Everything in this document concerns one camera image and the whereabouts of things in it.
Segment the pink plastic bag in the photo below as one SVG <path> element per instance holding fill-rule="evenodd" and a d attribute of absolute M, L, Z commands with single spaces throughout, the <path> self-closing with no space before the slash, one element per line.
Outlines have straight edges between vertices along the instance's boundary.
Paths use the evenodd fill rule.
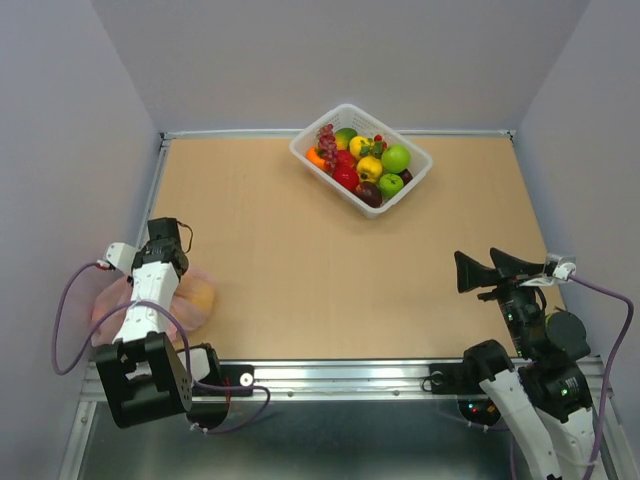
<path fill-rule="evenodd" d="M 91 315 L 91 326 L 114 307 L 130 301 L 132 287 L 125 276 L 107 286 L 95 299 Z M 182 277 L 174 293 L 169 311 L 185 331 L 202 327 L 214 310 L 216 297 L 213 277 L 198 267 L 190 267 Z M 113 314 L 92 335 L 91 344 L 110 344 L 120 330 L 126 315 L 125 310 Z"/>

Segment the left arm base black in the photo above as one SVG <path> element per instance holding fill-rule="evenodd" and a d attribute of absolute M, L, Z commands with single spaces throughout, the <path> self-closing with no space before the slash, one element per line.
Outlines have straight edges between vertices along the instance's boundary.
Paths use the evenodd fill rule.
<path fill-rule="evenodd" d="M 194 369 L 193 403 L 185 414 L 192 431 L 204 435 L 232 433 L 248 426 L 271 399 L 255 385 L 252 365 L 223 365 Z"/>

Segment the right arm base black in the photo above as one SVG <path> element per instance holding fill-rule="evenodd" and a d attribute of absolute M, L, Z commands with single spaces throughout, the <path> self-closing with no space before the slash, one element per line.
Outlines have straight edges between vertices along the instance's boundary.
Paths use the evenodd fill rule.
<path fill-rule="evenodd" d="M 431 363 L 421 390 L 436 396 L 453 395 L 461 419 L 471 427 L 498 428 L 498 408 L 462 363 Z"/>

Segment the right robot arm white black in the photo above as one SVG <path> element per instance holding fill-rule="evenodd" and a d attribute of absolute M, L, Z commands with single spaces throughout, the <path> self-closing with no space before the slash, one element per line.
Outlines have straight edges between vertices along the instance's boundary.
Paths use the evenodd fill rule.
<path fill-rule="evenodd" d="M 550 254 L 531 263 L 496 248 L 487 267 L 454 254 L 457 289 L 479 289 L 479 300 L 499 305 L 519 357 L 514 366 L 503 346 L 487 340 L 464 352 L 463 384 L 495 404 L 534 479 L 604 479 L 594 425 L 594 404 L 578 366 L 590 353 L 582 321 L 567 311 L 547 313 L 541 292 L 566 283 L 576 270 L 569 257 Z"/>

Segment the orange fruit inside bag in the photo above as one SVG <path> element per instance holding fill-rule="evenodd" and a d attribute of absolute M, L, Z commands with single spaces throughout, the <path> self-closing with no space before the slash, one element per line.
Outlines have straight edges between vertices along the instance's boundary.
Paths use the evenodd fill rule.
<path fill-rule="evenodd" d="M 189 306 L 209 316 L 214 309 L 216 290 L 209 283 L 194 283 L 183 288 L 181 297 Z"/>

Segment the small dark plum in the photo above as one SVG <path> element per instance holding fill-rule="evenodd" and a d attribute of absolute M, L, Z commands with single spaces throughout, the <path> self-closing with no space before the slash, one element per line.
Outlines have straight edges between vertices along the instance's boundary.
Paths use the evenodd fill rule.
<path fill-rule="evenodd" d="M 404 185 L 408 185 L 409 182 L 413 179 L 413 175 L 408 169 L 405 169 L 398 173 L 398 176 L 402 179 Z"/>

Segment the small green apple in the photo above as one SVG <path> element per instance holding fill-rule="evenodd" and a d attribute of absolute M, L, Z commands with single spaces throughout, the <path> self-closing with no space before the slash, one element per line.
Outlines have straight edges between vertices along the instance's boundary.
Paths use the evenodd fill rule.
<path fill-rule="evenodd" d="M 385 200 L 391 199 L 404 188 L 403 179 L 393 173 L 382 175 L 378 181 L 378 188 Z"/>

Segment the dark purple plum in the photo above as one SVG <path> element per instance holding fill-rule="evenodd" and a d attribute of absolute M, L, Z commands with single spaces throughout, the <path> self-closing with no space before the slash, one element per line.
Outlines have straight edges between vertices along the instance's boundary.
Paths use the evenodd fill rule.
<path fill-rule="evenodd" d="M 383 203 L 380 189 L 375 183 L 361 182 L 354 190 L 354 194 L 372 208 L 379 208 Z"/>

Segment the large green apple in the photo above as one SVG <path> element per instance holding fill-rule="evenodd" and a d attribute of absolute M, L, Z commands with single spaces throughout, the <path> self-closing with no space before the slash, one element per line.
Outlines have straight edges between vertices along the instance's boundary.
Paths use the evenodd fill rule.
<path fill-rule="evenodd" d="M 381 162 L 387 172 L 398 174 L 408 168 L 411 154 L 403 145 L 392 145 L 382 153 Z"/>

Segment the red cherries with leaves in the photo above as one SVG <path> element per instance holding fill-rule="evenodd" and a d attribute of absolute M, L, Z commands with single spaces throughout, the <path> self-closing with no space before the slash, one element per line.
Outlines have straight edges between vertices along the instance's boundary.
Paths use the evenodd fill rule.
<path fill-rule="evenodd" d="M 376 135 L 373 138 L 363 138 L 361 140 L 360 152 L 361 157 L 373 156 L 380 158 L 384 151 L 387 149 L 387 143 L 381 135 Z"/>

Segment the orange tangerine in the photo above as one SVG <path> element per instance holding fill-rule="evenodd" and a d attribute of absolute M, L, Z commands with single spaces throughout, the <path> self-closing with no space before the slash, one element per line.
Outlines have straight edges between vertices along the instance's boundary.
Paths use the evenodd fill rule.
<path fill-rule="evenodd" d="M 316 147 L 311 147 L 307 150 L 306 159 L 323 172 L 329 172 L 331 170 L 330 163 L 320 155 Z"/>

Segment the red apple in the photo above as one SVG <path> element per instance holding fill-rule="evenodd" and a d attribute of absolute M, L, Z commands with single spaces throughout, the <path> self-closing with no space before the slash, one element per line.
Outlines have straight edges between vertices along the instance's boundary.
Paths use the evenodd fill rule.
<path fill-rule="evenodd" d="M 337 166 L 332 174 L 332 178 L 350 192 L 353 192 L 360 183 L 357 171 L 348 166 Z"/>

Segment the purple grape bunch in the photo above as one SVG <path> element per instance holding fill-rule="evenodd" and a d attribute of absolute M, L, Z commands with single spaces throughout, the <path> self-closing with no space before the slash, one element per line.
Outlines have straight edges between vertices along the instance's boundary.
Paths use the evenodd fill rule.
<path fill-rule="evenodd" d="M 331 123 L 322 126 L 316 135 L 316 153 L 323 160 L 323 169 L 332 172 L 337 163 L 337 144 Z"/>

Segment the green yellow mango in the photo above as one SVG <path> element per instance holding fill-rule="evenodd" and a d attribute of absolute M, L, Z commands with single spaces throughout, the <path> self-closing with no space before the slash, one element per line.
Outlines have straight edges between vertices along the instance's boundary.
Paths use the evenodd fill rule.
<path fill-rule="evenodd" d="M 353 128 L 341 128 L 334 132 L 334 140 L 338 150 L 348 150 L 351 140 L 358 135 Z"/>

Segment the aluminium front rail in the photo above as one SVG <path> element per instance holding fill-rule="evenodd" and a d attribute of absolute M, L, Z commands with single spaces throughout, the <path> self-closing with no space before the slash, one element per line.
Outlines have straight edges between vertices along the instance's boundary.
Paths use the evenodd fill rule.
<path fill-rule="evenodd" d="M 247 367 L 254 383 L 268 388 L 275 402 L 426 400 L 424 379 L 438 366 L 459 359 L 223 361 Z"/>

